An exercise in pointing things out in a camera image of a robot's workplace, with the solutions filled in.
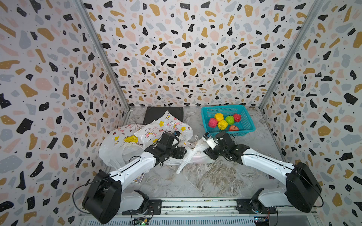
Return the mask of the red apple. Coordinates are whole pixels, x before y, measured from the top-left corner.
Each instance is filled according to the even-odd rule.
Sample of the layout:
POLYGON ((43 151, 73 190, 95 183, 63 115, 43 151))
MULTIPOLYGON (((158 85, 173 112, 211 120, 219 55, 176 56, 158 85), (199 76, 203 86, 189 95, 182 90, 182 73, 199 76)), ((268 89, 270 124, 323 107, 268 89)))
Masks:
POLYGON ((229 127, 229 131, 239 131, 239 128, 235 125, 229 127))

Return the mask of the white plastic bag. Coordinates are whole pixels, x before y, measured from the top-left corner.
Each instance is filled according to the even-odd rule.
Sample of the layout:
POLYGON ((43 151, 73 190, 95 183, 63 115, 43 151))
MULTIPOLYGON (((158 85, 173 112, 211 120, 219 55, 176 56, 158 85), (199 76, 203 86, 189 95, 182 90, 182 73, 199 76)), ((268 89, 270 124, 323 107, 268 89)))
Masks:
POLYGON ((150 124, 130 124, 126 128, 130 130, 131 134, 125 135, 123 139, 123 155, 141 154, 145 148, 158 142, 166 131, 180 133, 180 146, 194 147, 189 142, 193 137, 192 128, 175 118, 169 111, 150 124))
POLYGON ((131 124, 110 132, 99 148, 101 160, 115 169, 125 166, 132 157, 139 156, 144 148, 135 133, 144 126, 131 124))
POLYGON ((197 139, 195 142, 181 141, 179 147, 186 149, 186 154, 183 159, 169 158, 164 165, 178 166, 176 174, 182 172, 182 170, 190 164, 210 164, 213 163, 210 157, 208 157, 203 151, 209 148, 208 144, 203 139, 197 139))

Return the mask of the green toy fruit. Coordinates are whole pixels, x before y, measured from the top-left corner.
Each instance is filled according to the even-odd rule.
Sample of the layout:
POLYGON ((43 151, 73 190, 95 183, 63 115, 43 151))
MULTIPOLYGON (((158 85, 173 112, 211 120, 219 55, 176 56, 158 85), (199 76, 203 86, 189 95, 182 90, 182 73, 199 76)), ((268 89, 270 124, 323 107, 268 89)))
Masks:
POLYGON ((228 123, 228 125, 229 126, 232 126, 234 123, 235 123, 235 121, 234 121, 234 117, 233 116, 227 116, 226 118, 225 118, 225 121, 228 123))

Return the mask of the pink toy fruit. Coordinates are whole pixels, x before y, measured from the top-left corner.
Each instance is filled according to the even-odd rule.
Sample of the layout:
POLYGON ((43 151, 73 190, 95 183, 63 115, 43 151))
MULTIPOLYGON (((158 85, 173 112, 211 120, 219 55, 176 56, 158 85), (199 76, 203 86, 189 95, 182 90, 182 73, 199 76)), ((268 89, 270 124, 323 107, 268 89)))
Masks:
POLYGON ((210 118, 208 122, 208 127, 210 128, 216 128, 218 125, 218 120, 215 118, 210 118))

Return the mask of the red toy fruit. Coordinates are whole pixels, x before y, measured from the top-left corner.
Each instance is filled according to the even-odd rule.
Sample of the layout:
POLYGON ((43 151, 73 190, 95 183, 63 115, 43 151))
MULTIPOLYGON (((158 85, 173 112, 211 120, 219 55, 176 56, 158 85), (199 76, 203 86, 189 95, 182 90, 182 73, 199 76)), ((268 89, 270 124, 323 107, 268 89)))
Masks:
POLYGON ((234 117, 235 122, 240 122, 241 121, 241 115, 240 114, 234 114, 233 117, 234 117))

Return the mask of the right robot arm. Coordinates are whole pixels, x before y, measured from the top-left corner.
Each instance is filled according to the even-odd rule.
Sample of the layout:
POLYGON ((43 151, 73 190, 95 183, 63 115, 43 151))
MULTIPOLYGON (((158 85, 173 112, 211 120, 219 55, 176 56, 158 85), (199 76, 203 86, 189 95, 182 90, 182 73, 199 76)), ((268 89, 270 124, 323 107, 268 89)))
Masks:
POLYGON ((229 133, 224 131, 213 137, 205 133, 202 139, 208 144, 204 153, 212 160, 222 156, 229 162, 236 162, 260 170, 282 185, 275 189, 260 188, 252 196, 245 209, 264 213, 270 207, 292 206, 309 213, 321 198, 322 188, 309 167, 302 162, 286 163, 257 152, 249 146, 236 144, 229 133))

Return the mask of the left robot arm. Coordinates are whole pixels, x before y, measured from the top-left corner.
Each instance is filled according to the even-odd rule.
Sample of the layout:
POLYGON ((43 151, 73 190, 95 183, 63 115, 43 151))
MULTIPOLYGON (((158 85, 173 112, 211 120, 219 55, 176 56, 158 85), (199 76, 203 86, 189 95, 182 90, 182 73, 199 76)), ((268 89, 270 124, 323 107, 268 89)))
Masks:
POLYGON ((186 148, 179 146, 180 132, 165 131, 161 138, 147 147, 136 159, 110 173, 100 171, 92 182, 82 202, 87 213, 106 224, 119 212, 131 215, 150 211, 150 198, 140 190, 124 193, 125 188, 138 176, 160 165, 169 158, 183 159, 186 148))

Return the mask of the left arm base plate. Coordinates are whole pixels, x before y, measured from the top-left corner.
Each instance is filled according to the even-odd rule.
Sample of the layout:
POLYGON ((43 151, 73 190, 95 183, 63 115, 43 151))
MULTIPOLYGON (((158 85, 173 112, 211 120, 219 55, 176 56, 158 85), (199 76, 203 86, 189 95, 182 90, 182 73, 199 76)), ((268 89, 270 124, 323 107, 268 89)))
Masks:
POLYGON ((141 217, 144 215, 160 215, 162 210, 162 200, 161 199, 151 199, 144 201, 139 209, 128 210, 122 212, 123 216, 137 216, 141 217))

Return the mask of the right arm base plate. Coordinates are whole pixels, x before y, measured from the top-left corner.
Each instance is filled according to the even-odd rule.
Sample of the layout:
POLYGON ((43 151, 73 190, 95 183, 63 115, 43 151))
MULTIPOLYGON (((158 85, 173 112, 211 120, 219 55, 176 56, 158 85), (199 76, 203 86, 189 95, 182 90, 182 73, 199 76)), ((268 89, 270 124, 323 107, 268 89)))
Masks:
POLYGON ((258 200, 237 199, 236 210, 239 214, 276 214, 276 208, 265 207, 258 200))

